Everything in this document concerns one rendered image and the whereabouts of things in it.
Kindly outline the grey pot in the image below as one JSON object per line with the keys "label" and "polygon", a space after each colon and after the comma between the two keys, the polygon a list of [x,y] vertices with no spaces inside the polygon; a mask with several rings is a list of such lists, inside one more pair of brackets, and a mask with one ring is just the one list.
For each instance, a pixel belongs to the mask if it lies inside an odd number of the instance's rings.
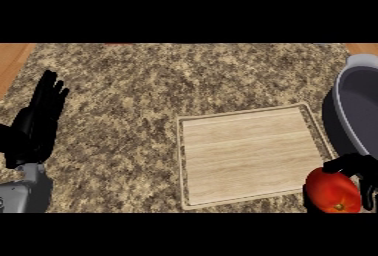
{"label": "grey pot", "polygon": [[378,159],[378,56],[352,55],[323,103],[323,122],[339,153]]}

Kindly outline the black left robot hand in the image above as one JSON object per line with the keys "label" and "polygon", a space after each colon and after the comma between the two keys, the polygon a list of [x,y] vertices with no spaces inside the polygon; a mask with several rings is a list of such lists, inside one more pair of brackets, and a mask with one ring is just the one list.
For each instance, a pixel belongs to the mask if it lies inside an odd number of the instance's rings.
{"label": "black left robot hand", "polygon": [[11,126],[0,124],[0,153],[8,169],[49,159],[69,93],[58,74],[46,70],[29,106],[20,110]]}

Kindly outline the red tomato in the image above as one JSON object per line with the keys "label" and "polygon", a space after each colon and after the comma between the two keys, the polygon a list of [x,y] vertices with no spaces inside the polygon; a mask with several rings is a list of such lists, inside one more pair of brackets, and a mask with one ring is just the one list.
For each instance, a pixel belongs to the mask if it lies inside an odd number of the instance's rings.
{"label": "red tomato", "polygon": [[314,206],[326,213],[359,213],[362,196],[351,178],[317,168],[306,178],[306,193]]}

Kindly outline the pale wooden tray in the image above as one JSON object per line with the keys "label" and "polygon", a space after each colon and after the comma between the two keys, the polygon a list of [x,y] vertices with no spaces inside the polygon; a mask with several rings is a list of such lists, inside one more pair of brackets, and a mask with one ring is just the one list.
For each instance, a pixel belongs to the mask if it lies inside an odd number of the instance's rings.
{"label": "pale wooden tray", "polygon": [[336,157],[308,103],[176,119],[187,210],[302,191]]}

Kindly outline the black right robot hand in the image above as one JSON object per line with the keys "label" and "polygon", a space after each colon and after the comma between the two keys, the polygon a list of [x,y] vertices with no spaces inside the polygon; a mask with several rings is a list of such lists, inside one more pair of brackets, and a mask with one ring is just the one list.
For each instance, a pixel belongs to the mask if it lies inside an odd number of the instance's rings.
{"label": "black right robot hand", "polygon": [[[378,213],[378,160],[371,155],[351,153],[328,161],[321,166],[327,173],[343,173],[359,188],[362,196],[362,208],[368,211],[376,209]],[[312,204],[303,185],[305,207],[309,213],[324,214]]]}

